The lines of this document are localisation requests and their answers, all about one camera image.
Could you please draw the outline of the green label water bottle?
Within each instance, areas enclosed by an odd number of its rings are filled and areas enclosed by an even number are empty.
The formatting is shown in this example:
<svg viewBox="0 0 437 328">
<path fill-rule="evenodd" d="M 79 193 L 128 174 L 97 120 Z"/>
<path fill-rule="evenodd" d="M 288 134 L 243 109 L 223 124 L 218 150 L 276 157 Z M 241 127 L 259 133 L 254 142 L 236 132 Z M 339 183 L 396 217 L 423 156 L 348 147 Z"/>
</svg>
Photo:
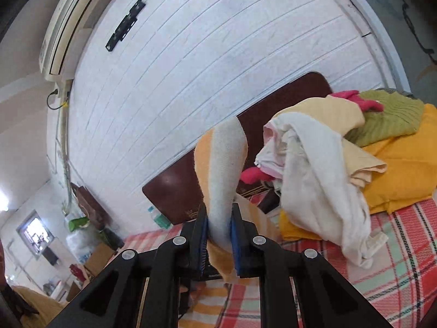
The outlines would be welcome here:
<svg viewBox="0 0 437 328">
<path fill-rule="evenodd" d="M 168 230 L 172 224 L 170 220 L 154 206 L 150 206 L 147 211 L 149 212 L 153 221 L 162 229 Z"/>
</svg>

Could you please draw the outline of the yellow garment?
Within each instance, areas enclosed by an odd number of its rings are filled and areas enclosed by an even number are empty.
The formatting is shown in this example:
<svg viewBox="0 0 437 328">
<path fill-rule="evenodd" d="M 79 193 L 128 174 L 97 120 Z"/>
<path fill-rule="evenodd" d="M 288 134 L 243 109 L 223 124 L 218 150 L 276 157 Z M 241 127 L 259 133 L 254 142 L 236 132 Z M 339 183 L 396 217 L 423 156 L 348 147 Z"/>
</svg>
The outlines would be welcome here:
<svg viewBox="0 0 437 328">
<path fill-rule="evenodd" d="M 436 188 L 434 106 L 426 105 L 417 133 L 380 141 L 368 153 L 387 164 L 387 170 L 382 174 L 373 174 L 372 181 L 361 190 L 370 215 L 391 213 L 430 197 Z M 280 222 L 289 222 L 285 212 Z M 298 227 L 290 231 L 290 235 L 299 238 L 306 238 L 309 233 Z"/>
</svg>

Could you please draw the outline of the cream white garment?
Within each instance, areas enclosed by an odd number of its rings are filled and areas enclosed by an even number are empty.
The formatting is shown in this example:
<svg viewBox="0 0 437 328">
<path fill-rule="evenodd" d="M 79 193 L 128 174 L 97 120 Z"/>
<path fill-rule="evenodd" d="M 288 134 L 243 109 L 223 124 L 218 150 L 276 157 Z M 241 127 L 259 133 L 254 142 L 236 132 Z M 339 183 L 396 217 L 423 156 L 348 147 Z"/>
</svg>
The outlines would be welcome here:
<svg viewBox="0 0 437 328">
<path fill-rule="evenodd" d="M 340 246 L 346 259 L 368 269 L 387 236 L 372 235 L 361 190 L 387 164 L 345 139 L 364 123 L 355 102 L 307 98 L 264 125 L 255 164 L 281 182 L 280 204 L 289 222 Z"/>
</svg>

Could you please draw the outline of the brown paper bag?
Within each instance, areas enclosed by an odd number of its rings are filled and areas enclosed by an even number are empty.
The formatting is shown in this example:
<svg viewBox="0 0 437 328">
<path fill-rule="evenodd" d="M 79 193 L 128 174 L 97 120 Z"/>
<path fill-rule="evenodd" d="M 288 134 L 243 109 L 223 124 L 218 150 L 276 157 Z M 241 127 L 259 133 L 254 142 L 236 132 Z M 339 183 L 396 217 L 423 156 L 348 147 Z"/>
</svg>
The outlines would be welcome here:
<svg viewBox="0 0 437 328">
<path fill-rule="evenodd" d="M 112 219 L 102 205 L 97 202 L 93 195 L 84 186 L 79 187 L 73 182 L 70 183 L 78 206 L 83 214 L 90 220 L 97 230 L 102 231 L 112 223 Z"/>
</svg>

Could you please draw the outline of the olive green knit garment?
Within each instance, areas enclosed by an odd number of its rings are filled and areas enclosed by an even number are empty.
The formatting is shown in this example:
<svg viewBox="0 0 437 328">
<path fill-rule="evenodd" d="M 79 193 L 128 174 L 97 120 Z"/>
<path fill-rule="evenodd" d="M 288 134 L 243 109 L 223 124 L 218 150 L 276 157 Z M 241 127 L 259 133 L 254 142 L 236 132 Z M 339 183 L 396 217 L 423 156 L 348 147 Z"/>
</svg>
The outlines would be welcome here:
<svg viewBox="0 0 437 328">
<path fill-rule="evenodd" d="M 384 109 L 363 112 L 365 123 L 352 129 L 345 139 L 359 147 L 398 136 L 410 136 L 419 129 L 423 101 L 396 90 L 367 90 L 359 93 L 365 101 L 377 101 Z"/>
</svg>

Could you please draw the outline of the black wall bracket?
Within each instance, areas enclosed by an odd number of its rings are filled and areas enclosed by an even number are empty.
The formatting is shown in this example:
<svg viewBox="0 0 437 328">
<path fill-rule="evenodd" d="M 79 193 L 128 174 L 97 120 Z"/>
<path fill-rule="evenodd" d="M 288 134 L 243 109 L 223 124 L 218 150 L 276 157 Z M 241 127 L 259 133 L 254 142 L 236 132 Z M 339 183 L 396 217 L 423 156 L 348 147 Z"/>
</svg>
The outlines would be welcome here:
<svg viewBox="0 0 437 328">
<path fill-rule="evenodd" d="M 108 39 L 105 48 L 108 52 L 112 52 L 115 46 L 121 42 L 128 34 L 133 25 L 137 21 L 137 16 L 144 9 L 146 3 L 142 0 L 137 0 L 136 3 L 130 8 L 129 13 L 125 15 L 117 28 L 114 30 L 111 37 Z"/>
</svg>

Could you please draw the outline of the white plastic bag bundle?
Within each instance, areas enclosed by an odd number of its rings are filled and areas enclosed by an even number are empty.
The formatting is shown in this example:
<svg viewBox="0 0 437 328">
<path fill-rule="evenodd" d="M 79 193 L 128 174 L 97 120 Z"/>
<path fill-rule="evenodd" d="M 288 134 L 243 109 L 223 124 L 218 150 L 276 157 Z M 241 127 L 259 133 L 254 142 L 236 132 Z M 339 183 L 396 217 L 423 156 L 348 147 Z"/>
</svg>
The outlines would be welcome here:
<svg viewBox="0 0 437 328">
<path fill-rule="evenodd" d="M 80 264 L 84 264 L 102 241 L 98 231 L 89 225 L 73 231 L 67 236 L 66 242 L 69 251 L 76 260 Z"/>
</svg>

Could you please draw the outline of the green leafy bag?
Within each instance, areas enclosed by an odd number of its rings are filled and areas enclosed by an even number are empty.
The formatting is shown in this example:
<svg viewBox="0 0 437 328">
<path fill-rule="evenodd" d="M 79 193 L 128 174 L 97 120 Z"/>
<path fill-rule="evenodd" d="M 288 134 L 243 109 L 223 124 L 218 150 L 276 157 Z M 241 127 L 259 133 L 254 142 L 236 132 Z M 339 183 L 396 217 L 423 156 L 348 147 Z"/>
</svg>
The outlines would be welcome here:
<svg viewBox="0 0 437 328">
<path fill-rule="evenodd" d="M 68 221 L 68 230 L 73 233 L 76 230 L 86 227 L 90 220 L 88 217 L 74 218 Z"/>
</svg>

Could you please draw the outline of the orange white striped sweater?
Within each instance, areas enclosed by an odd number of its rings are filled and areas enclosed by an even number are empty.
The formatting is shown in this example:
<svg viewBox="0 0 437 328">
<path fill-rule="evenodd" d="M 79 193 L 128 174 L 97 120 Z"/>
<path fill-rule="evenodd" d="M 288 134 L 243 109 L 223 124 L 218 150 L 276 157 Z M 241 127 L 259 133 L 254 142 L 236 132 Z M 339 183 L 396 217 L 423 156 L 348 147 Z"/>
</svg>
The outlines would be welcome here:
<svg viewBox="0 0 437 328">
<path fill-rule="evenodd" d="M 179 327 L 216 327 L 222 307 L 206 303 L 206 298 L 225 298 L 227 288 L 258 288 L 258 279 L 241 279 L 236 274 L 230 239 L 233 204 L 238 204 L 244 220 L 254 223 L 259 235 L 272 240 L 280 237 L 277 226 L 255 204 L 236 193 L 246 157 L 247 138 L 236 117 L 208 130 L 196 145 L 194 169 L 207 210 L 209 262 L 225 282 L 201 286 Z"/>
</svg>

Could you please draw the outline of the red plaid bed sheet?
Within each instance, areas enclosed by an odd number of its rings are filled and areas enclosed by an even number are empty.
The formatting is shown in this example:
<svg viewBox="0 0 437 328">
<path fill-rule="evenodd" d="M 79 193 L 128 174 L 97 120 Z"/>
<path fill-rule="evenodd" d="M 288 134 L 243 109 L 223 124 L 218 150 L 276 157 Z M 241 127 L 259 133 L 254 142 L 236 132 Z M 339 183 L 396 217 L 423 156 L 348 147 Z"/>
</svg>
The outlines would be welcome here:
<svg viewBox="0 0 437 328">
<path fill-rule="evenodd" d="M 417 327 L 436 299 L 436 203 L 429 198 L 390 215 L 373 215 L 371 221 L 388 241 L 368 270 L 350 264 L 327 241 L 285 242 L 283 247 L 319 251 L 393 327 Z M 196 285 L 193 300 L 179 327 L 261 325 L 258 284 L 207 281 Z"/>
</svg>

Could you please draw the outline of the left side cardboard box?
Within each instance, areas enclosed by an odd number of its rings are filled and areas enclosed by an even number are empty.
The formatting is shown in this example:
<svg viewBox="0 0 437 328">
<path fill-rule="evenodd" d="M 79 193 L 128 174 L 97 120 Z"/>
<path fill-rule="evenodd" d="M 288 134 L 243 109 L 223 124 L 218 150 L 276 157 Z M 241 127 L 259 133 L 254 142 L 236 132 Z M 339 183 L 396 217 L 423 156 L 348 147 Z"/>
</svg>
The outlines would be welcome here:
<svg viewBox="0 0 437 328">
<path fill-rule="evenodd" d="M 97 276 L 115 253 L 116 251 L 107 246 L 107 244 L 100 243 L 85 261 L 84 268 L 91 276 Z"/>
</svg>

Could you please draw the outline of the red thermos jug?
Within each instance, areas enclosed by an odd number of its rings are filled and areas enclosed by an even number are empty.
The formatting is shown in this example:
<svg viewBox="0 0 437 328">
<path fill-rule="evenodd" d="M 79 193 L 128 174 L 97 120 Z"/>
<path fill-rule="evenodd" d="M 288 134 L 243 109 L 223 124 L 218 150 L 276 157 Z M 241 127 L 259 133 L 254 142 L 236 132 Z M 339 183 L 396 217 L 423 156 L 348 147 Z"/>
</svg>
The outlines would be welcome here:
<svg viewBox="0 0 437 328">
<path fill-rule="evenodd" d="M 72 263 L 69 266 L 69 268 L 70 268 L 70 272 L 78 279 L 79 282 L 84 283 L 87 280 L 84 272 L 81 270 L 79 266 Z"/>
</svg>

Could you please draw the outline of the white air conditioner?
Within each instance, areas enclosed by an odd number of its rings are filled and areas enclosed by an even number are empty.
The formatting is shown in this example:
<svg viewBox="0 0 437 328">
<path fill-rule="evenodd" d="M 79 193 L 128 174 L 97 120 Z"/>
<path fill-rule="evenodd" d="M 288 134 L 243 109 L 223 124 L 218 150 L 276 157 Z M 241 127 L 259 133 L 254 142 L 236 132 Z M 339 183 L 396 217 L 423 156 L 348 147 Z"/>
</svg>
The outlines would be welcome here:
<svg viewBox="0 0 437 328">
<path fill-rule="evenodd" d="M 45 80 L 57 81 L 61 77 L 68 48 L 92 1 L 59 0 L 39 53 L 39 68 Z"/>
</svg>

